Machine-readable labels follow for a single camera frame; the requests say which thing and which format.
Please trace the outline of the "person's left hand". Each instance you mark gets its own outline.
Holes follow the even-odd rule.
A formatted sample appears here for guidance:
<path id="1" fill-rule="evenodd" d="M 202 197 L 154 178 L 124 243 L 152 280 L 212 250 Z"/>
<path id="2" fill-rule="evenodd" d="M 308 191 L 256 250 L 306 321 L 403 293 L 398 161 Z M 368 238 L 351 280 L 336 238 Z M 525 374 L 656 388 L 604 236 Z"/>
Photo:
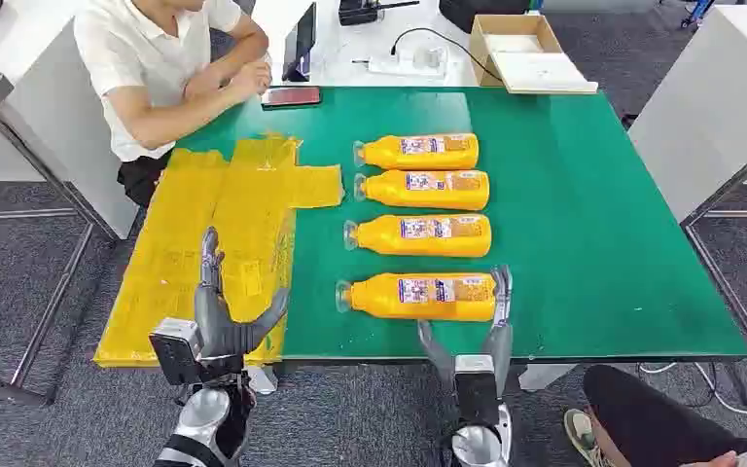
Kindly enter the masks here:
<path id="1" fill-rule="evenodd" d="M 192 100 L 200 96 L 205 96 L 210 92 L 218 90 L 221 86 L 222 78 L 218 71 L 213 67 L 206 67 L 196 72 L 187 82 L 183 92 L 185 100 Z"/>

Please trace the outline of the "person's right hand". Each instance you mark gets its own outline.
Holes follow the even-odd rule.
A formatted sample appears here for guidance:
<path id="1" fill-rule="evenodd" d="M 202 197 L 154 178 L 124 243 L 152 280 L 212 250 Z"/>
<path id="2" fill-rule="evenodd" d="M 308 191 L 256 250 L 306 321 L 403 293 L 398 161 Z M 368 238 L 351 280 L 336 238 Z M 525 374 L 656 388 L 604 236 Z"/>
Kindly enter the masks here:
<path id="1" fill-rule="evenodd" d="M 231 104 L 242 103 L 254 96 L 263 94 L 271 81 L 271 68 L 265 61 L 253 61 L 245 64 L 231 78 L 226 87 Z"/>

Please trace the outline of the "robot right hand grey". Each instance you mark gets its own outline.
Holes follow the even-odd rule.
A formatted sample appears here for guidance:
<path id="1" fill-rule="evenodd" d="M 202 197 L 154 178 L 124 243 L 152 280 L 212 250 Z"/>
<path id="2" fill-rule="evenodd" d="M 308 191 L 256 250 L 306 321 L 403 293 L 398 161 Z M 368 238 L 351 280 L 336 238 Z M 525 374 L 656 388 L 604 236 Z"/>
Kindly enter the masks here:
<path id="1" fill-rule="evenodd" d="M 498 265 L 490 269 L 495 281 L 492 326 L 483 341 L 482 353 L 491 356 L 495 380 L 495 392 L 498 398 L 504 394 L 506 380 L 510 369 L 510 357 L 513 341 L 513 326 L 510 311 L 513 296 L 513 276 L 508 265 Z M 432 326 L 428 320 L 416 322 L 417 334 L 421 346 L 429 361 L 437 370 L 442 383 L 453 387 L 455 358 L 433 338 Z"/>

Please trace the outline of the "robot left hand grey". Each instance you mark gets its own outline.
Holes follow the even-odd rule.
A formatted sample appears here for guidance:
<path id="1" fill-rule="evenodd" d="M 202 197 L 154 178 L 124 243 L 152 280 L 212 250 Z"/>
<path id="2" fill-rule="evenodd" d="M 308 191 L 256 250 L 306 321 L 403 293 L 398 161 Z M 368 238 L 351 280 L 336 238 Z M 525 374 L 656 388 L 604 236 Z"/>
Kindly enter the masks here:
<path id="1" fill-rule="evenodd" d="M 242 371 L 244 356 L 259 348 L 261 341 L 286 315 L 290 292 L 288 287 L 279 287 L 268 308 L 257 318 L 250 322 L 233 320 L 225 300 L 221 272 L 225 254 L 218 245 L 218 233 L 210 226 L 202 236 L 200 282 L 194 296 L 195 322 L 202 340 L 196 368 L 202 382 Z"/>

